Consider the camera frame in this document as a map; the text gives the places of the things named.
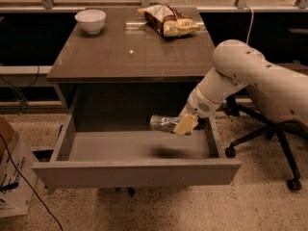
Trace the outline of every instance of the open drawer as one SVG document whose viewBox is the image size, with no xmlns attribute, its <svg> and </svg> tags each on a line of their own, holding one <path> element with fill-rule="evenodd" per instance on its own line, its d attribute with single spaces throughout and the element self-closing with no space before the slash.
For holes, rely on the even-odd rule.
<svg viewBox="0 0 308 231">
<path fill-rule="evenodd" d="M 51 160 L 33 170 L 51 189 L 230 184 L 241 161 L 225 158 L 212 116 L 191 136 L 149 127 L 177 116 L 194 86 L 79 84 Z"/>
</svg>

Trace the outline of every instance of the concrete floor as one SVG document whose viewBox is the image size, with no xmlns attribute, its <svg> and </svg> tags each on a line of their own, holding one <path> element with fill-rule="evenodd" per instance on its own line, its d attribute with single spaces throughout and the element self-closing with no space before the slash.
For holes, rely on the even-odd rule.
<svg viewBox="0 0 308 231">
<path fill-rule="evenodd" d="M 63 114 L 4 115 L 32 149 L 52 147 Z M 242 115 L 215 114 L 221 143 L 260 127 Z M 308 141 L 289 136 L 302 190 L 289 192 L 291 171 L 276 138 L 258 138 L 238 146 L 243 162 L 228 186 L 140 188 L 131 197 L 122 189 L 58 189 L 48 192 L 40 180 L 40 197 L 59 219 L 64 231 L 72 230 L 308 230 Z M 33 196 L 28 215 L 0 218 L 0 230 L 60 230 Z"/>
</svg>

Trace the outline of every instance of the white box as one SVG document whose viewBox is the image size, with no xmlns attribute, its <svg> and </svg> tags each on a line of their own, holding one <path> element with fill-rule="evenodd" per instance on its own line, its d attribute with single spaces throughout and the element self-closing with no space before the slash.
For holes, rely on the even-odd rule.
<svg viewBox="0 0 308 231">
<path fill-rule="evenodd" d="M 0 132 L 7 129 L 4 129 L 4 126 L 9 127 L 9 130 L 11 131 L 12 127 L 10 124 L 6 124 L 3 118 L 0 117 L 0 119 L 0 126 L 2 127 Z M 14 131 L 13 138 L 11 140 L 7 140 L 3 134 L 1 135 L 8 144 L 13 161 L 18 170 L 29 181 L 29 183 L 34 186 L 37 181 L 37 176 L 32 171 L 31 167 L 33 162 L 38 161 L 36 156 L 20 139 L 17 132 Z M 33 190 L 16 171 L 7 151 L 4 151 L 0 164 L 0 187 L 7 186 L 14 182 L 18 183 L 17 188 L 0 192 L 0 218 L 26 215 L 28 213 L 30 201 L 33 195 Z"/>
</svg>

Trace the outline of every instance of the white bowl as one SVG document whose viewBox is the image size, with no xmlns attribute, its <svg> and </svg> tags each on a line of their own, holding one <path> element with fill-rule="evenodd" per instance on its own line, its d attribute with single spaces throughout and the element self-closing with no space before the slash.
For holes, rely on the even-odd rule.
<svg viewBox="0 0 308 231">
<path fill-rule="evenodd" d="M 88 34 L 99 33 L 106 21 L 106 14 L 99 10 L 86 10 L 75 15 L 78 25 Z"/>
</svg>

